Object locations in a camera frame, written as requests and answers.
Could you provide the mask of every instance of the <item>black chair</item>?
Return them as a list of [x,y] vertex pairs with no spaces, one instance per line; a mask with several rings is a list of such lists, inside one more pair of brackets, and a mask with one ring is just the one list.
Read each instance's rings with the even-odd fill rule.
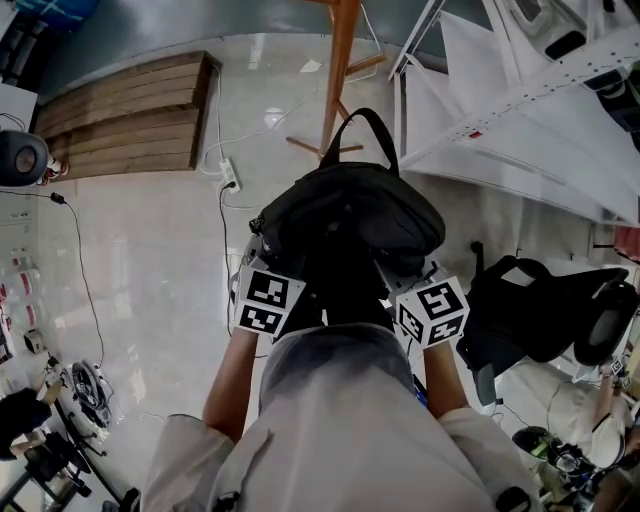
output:
[[[482,405],[496,400],[494,379],[525,356],[545,363],[574,343],[576,360],[594,366],[615,350],[640,299],[624,282],[624,269],[603,269],[554,277],[541,263],[505,256],[477,275],[457,351],[473,373]],[[533,281],[521,286],[503,279],[519,269]]]

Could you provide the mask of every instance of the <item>white box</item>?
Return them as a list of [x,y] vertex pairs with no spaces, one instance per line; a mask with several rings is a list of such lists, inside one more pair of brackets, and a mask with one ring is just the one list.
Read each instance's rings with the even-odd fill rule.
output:
[[460,336],[469,304],[456,277],[399,295],[396,321],[425,347]]
[[243,265],[234,325],[278,336],[302,295],[305,283]]

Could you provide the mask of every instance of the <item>white cable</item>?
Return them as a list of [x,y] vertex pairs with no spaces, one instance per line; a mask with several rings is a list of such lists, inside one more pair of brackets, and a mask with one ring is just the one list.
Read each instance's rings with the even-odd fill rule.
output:
[[[367,16],[367,10],[364,8],[363,4],[360,4],[360,7],[362,8],[362,14],[364,14],[364,20],[367,23],[367,27],[369,27],[369,32],[371,32],[371,36],[373,37],[373,40],[376,43],[376,46],[378,47],[378,53],[382,53],[382,48],[380,47],[380,42],[378,41],[378,38],[376,37],[376,33],[373,31],[373,27],[371,26],[371,23],[369,22],[369,16]],[[345,84],[352,84],[354,82],[359,82],[360,80],[365,80],[367,78],[373,78],[374,76],[376,76],[376,73],[378,72],[378,65],[376,64],[373,68],[373,73],[371,73],[370,75],[366,75],[366,76],[361,76],[360,78],[353,78],[351,80],[347,80],[345,81]]]
[[[212,173],[212,172],[207,172],[204,170],[203,164],[206,162],[207,160],[207,156],[209,154],[209,152],[218,147],[220,148],[223,144],[228,144],[231,142],[240,142],[241,140],[245,140],[248,139],[249,137],[257,137],[258,135],[265,135],[273,130],[275,130],[278,125],[280,125],[280,123],[282,121],[284,121],[284,119],[291,114],[291,112],[293,112],[296,108],[298,108],[300,105],[302,105],[305,101],[307,101],[313,94],[315,94],[316,92],[318,92],[319,90],[321,90],[320,88],[314,89],[313,91],[311,91],[309,94],[307,94],[304,98],[302,98],[298,103],[296,103],[293,107],[291,107],[289,110],[287,110],[284,115],[278,119],[278,121],[276,121],[273,126],[271,128],[268,128],[266,130],[263,130],[261,132],[255,132],[255,133],[250,133],[249,135],[245,135],[244,137],[240,137],[238,139],[232,139],[232,140],[218,140],[218,142],[216,142],[215,144],[212,144],[211,146],[209,146],[205,152],[202,155],[202,159],[201,159],[201,164],[198,166],[200,168],[200,171],[203,172],[204,174],[207,174],[209,176],[219,176],[222,174],[222,172],[216,172],[216,173]],[[219,124],[219,117],[218,117],[218,130],[220,129],[220,124]]]
[[[218,98],[216,100],[216,124],[218,125],[218,144],[217,145],[218,145],[218,148],[220,149],[220,160],[224,160],[224,155],[222,154],[223,143],[220,142],[220,98],[222,97],[222,73],[220,72],[220,68],[218,66],[214,64],[213,67],[216,68],[216,71],[218,73]],[[209,155],[209,151],[214,147],[215,145],[211,146],[204,152],[204,154],[202,155],[202,159],[198,164],[198,168],[200,169],[200,172],[202,172],[203,174],[206,174],[207,176],[222,175],[222,171],[217,171],[217,172],[205,171],[205,167],[207,165],[207,156]]]
[[260,206],[230,206],[222,201],[222,206],[225,208],[229,208],[229,210],[240,210],[240,211],[249,211],[249,210],[259,210],[260,208],[264,208],[265,205]]

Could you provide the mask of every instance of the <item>shirt sleeve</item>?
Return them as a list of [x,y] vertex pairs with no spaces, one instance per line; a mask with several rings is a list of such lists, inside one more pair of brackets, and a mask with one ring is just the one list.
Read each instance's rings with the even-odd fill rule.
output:
[[440,425],[471,463],[494,503],[511,487],[519,487],[531,500],[531,512],[542,510],[531,473],[516,445],[489,417],[470,407],[449,411]]
[[0,445],[0,461],[6,462],[10,460],[16,460],[16,456],[11,453],[11,445]]
[[234,448],[224,434],[191,416],[169,416],[151,461],[142,511],[204,510],[222,464]]

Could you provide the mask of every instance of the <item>black backpack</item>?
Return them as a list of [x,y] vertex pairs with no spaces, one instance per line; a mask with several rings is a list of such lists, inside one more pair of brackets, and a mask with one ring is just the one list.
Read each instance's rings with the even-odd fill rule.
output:
[[[357,115],[369,122],[390,162],[388,169],[340,162],[340,137]],[[402,276],[419,275],[425,256],[444,241],[442,217],[400,179],[391,135],[368,108],[344,121],[318,169],[296,181],[250,223],[252,232],[263,236],[260,256],[272,269],[292,277],[301,275],[307,252],[335,226]]]

